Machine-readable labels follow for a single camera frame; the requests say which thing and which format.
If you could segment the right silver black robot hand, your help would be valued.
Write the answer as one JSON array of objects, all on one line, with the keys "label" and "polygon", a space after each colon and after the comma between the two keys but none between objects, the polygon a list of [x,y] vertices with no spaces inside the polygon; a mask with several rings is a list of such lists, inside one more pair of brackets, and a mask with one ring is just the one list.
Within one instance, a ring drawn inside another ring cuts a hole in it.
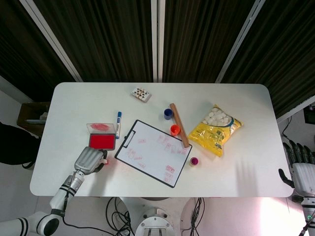
[{"label": "right silver black robot hand", "polygon": [[281,180],[303,197],[315,196],[315,153],[309,147],[289,140],[283,142],[289,160],[291,179],[278,169]]}]

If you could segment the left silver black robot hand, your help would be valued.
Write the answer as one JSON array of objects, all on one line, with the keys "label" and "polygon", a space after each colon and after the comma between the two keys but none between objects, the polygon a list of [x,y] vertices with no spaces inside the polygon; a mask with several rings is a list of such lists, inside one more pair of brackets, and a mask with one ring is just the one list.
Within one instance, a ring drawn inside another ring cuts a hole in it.
[{"label": "left silver black robot hand", "polygon": [[74,169],[84,175],[90,175],[99,172],[105,164],[107,164],[106,150],[85,147],[74,163]]}]

